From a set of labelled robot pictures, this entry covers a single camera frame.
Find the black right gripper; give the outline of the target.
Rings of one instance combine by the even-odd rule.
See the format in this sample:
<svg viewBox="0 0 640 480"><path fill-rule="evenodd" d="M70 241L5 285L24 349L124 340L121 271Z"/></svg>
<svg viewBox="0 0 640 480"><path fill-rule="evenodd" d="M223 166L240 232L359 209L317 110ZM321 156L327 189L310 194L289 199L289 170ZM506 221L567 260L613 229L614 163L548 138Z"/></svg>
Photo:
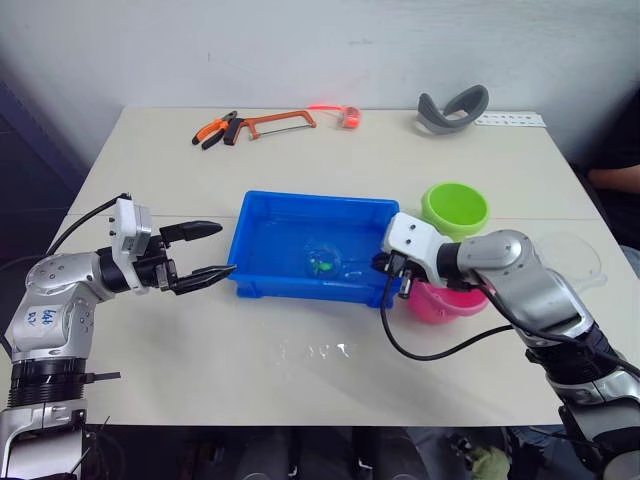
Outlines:
<svg viewBox="0 0 640 480"><path fill-rule="evenodd" d="M408 256L399 252L380 252L372 258L373 268L388 275L391 285L396 285L397 295L403 299L410 298L412 289L417 283L426 283L426 270Z"/></svg>

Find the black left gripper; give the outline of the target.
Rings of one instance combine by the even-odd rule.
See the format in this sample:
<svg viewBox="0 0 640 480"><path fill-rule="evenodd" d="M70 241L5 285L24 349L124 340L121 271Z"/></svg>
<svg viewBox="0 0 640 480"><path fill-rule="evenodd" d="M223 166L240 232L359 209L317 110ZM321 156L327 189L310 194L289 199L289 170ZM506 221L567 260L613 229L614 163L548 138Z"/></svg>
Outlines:
<svg viewBox="0 0 640 480"><path fill-rule="evenodd" d="M208 288L229 277L236 265L209 266L194 270L190 275L178 277L175 262L167 256L171 243L193 241L215 235L223 230L216 222L194 220L159 229L160 235L149 239L142 256L133 263L135 273L143 287L161 291L172 290L175 295L184 295Z"/></svg>

